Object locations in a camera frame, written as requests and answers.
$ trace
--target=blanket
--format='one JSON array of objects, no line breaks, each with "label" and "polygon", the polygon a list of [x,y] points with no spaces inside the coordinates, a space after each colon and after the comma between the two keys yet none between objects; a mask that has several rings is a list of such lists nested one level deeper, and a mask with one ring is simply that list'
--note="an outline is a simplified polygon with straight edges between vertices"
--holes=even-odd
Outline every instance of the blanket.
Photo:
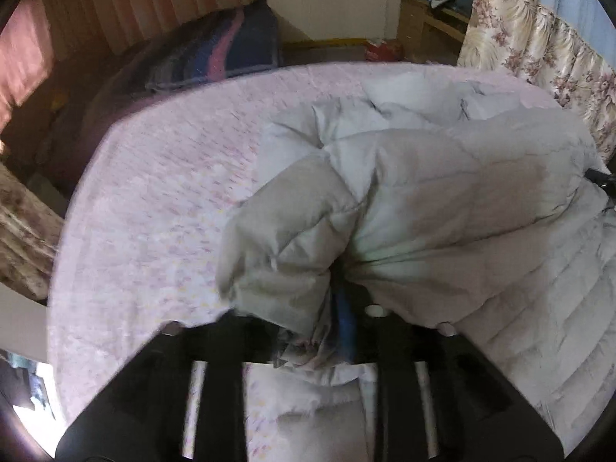
[{"label": "blanket", "polygon": [[363,86],[266,128],[261,188],[223,235],[221,296],[310,338],[339,260],[407,321],[452,322],[570,452],[615,381],[616,213],[583,178],[604,171],[590,134],[473,82]]}]

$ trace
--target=red object on floor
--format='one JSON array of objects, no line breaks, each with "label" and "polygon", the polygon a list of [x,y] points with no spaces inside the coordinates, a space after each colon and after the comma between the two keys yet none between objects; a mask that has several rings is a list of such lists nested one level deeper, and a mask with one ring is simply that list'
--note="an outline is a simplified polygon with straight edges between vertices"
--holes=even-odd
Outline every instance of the red object on floor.
[{"label": "red object on floor", "polygon": [[396,62],[404,56],[398,40],[379,40],[366,45],[366,60],[371,62]]}]

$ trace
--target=wooden desk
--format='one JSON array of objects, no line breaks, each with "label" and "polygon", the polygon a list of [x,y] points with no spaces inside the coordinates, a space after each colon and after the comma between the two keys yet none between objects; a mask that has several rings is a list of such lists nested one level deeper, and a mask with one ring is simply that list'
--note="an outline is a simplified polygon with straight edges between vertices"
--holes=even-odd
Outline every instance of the wooden desk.
[{"label": "wooden desk", "polygon": [[405,59],[455,65],[468,22],[468,17],[450,8],[431,9],[426,0],[400,0],[397,38]]}]

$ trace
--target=round metal bolt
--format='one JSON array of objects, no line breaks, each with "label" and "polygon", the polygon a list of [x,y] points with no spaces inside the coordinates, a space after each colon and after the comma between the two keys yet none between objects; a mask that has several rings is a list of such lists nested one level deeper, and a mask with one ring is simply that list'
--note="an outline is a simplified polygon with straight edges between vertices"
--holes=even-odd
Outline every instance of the round metal bolt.
[{"label": "round metal bolt", "polygon": [[436,329],[444,337],[454,337],[458,334],[454,326],[448,322],[439,323],[438,325],[436,325]]},{"label": "round metal bolt", "polygon": [[162,327],[161,333],[163,335],[169,335],[171,337],[175,337],[184,329],[184,325],[179,321],[169,321],[164,324]]},{"label": "round metal bolt", "polygon": [[378,304],[368,305],[364,311],[366,311],[366,314],[371,318],[384,318],[389,314],[387,309]]}]

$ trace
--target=pink stripe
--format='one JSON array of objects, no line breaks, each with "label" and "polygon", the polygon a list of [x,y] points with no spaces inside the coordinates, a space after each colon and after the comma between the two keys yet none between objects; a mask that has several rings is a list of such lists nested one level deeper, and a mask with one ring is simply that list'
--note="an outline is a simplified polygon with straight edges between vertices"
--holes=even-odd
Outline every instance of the pink stripe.
[{"label": "pink stripe", "polygon": [[208,61],[208,79],[213,82],[219,82],[227,77],[227,71],[225,70],[225,60],[227,54],[233,43],[235,35],[239,31],[242,23],[244,22],[244,9],[239,8],[235,11],[235,17],[231,22],[229,30],[221,38],[221,40],[215,45],[212,55]]}]

